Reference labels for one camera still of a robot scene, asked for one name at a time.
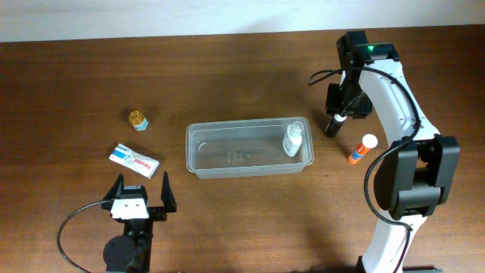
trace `white wall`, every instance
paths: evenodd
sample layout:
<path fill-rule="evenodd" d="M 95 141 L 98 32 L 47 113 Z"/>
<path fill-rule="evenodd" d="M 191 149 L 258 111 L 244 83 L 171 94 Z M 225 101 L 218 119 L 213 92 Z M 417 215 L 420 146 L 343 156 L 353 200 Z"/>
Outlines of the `white wall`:
<path fill-rule="evenodd" d="M 0 0 L 0 41 L 485 23 L 484 0 Z"/>

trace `yellow cap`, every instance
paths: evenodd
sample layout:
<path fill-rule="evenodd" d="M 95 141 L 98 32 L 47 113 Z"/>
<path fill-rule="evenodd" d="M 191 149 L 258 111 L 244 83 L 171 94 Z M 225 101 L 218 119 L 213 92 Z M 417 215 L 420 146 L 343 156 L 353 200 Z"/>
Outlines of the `yellow cap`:
<path fill-rule="evenodd" d="M 132 125 L 140 125 L 145 120 L 145 116 L 140 111 L 132 111 L 128 120 Z"/>

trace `plastic container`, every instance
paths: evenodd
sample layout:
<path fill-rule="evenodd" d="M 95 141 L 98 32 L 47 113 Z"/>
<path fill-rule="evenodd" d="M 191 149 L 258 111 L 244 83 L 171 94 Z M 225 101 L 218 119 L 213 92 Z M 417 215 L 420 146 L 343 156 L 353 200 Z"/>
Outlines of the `plastic container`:
<path fill-rule="evenodd" d="M 301 121 L 302 145 L 294 157 L 283 149 L 288 125 Z M 187 169 L 201 179 L 293 174 L 313 162 L 306 118 L 271 118 L 191 124 L 186 131 Z"/>

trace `wooden table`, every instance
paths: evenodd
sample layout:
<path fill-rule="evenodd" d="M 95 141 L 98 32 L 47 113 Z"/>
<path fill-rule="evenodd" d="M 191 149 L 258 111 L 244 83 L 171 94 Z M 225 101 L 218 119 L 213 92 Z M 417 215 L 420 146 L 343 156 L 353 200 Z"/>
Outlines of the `wooden table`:
<path fill-rule="evenodd" d="M 362 192 L 386 148 L 377 116 L 347 121 L 326 138 L 327 85 L 308 76 L 338 68 L 344 30 L 226 36 L 94 39 L 0 45 L 0 271 L 75 272 L 55 235 L 73 210 L 95 202 L 118 173 L 159 206 L 166 170 L 178 212 L 154 226 L 152 272 L 303 272 L 354 265 L 377 219 Z M 448 202 L 419 230 L 405 265 L 446 272 L 485 267 L 485 28 L 367 30 L 392 42 L 421 108 L 462 146 Z M 145 113 L 147 131 L 128 123 Z M 186 169 L 189 124 L 306 117 L 315 160 L 301 174 L 199 180 Z M 346 156 L 365 133 L 380 140 L 358 165 Z M 117 143 L 161 161 L 149 180 L 116 165 Z M 67 254 L 105 270 L 105 243 L 123 226 L 90 209 L 64 230 Z"/>

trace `orange glue stick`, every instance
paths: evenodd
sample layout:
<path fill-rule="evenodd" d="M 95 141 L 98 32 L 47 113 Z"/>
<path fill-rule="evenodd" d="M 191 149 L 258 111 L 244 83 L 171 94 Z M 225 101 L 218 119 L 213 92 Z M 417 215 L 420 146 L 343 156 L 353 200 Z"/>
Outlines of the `orange glue stick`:
<path fill-rule="evenodd" d="M 373 134 L 366 134 L 362 137 L 362 142 L 358 144 L 357 148 L 355 148 L 354 152 L 349 155 L 349 162 L 352 164 L 356 164 L 364 157 L 364 155 L 369 152 L 371 149 L 377 146 L 377 138 Z"/>

